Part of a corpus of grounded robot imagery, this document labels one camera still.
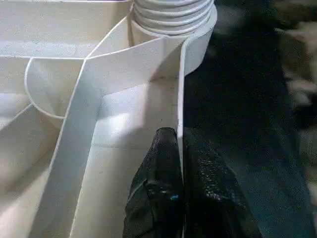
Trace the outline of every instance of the compartment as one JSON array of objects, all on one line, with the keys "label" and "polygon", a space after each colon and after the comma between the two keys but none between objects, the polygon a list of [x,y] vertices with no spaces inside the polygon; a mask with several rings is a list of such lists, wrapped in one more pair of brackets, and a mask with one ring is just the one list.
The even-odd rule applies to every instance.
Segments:
[{"label": "compartment", "polygon": [[0,238],[27,237],[58,133],[32,105],[0,130]]},{"label": "compartment", "polygon": [[64,120],[83,62],[32,58],[27,66],[24,86],[29,99],[57,128]]},{"label": "compartment", "polygon": [[28,61],[0,56],[0,130],[30,103],[23,84]]},{"label": "compartment", "polygon": [[141,28],[135,27],[131,20],[133,16],[130,13],[109,31],[89,57],[113,53],[161,37],[145,33]]},{"label": "compartment", "polygon": [[162,68],[165,40],[87,59],[30,237],[121,236],[155,131],[178,124],[178,69]]},{"label": "compartment", "polygon": [[132,1],[0,1],[0,55],[86,57]]}]

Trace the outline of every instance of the blue spot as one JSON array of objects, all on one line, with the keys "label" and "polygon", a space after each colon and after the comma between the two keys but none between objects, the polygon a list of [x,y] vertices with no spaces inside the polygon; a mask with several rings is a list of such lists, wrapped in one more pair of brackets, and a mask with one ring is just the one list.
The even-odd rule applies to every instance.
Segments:
[{"label": "blue spot", "polygon": [[177,200],[178,199],[178,195],[173,195],[170,197],[170,200],[174,201],[174,200]]}]

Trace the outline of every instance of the white plastic container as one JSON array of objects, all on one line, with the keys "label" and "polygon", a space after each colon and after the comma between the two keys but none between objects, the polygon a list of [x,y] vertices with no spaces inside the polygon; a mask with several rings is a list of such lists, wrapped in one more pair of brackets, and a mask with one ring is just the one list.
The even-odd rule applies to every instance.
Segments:
[{"label": "white plastic container", "polygon": [[159,127],[177,130],[182,157],[184,76],[216,16],[163,36],[134,21],[131,3],[0,1],[0,95],[25,99],[0,128],[0,238],[119,238]]}]

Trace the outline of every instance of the black cloth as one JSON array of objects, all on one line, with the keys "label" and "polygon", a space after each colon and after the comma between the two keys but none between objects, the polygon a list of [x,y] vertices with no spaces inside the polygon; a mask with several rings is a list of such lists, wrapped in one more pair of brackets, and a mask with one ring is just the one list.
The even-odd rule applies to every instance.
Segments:
[{"label": "black cloth", "polygon": [[[184,131],[200,130],[235,174],[263,238],[315,237],[278,35],[261,16],[252,16],[258,11],[244,7],[251,1],[230,2],[218,2],[219,21],[207,56],[185,78]],[[192,151],[210,150],[194,136],[185,133],[184,140],[196,145]],[[190,161],[185,173],[191,172]],[[187,190],[186,183],[200,186],[187,179]],[[188,201],[187,211],[195,202]],[[219,229],[218,223],[211,220],[209,229]],[[187,230],[200,224],[191,221]]]},{"label": "black cloth", "polygon": [[126,205],[124,238],[180,238],[184,189],[175,130],[157,130],[136,172]]}]

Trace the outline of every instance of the dark fabric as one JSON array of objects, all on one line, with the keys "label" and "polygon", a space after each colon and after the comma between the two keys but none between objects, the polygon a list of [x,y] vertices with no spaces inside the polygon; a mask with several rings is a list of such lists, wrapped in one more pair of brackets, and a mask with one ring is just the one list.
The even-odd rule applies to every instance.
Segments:
[{"label": "dark fabric", "polygon": [[208,136],[185,129],[185,186],[190,201],[186,237],[260,238],[234,173]]},{"label": "dark fabric", "polygon": [[124,238],[181,237],[184,190],[174,129],[157,130],[133,178],[125,211]]},{"label": "dark fabric", "polygon": [[[244,3],[251,1],[227,2],[218,2],[206,59],[185,78],[184,126],[199,129],[233,171],[263,238],[315,237],[278,36],[270,24],[250,16]],[[210,150],[184,138],[197,145],[192,151]],[[217,231],[223,222],[214,220],[209,229]],[[200,225],[192,221],[188,227]]]}]

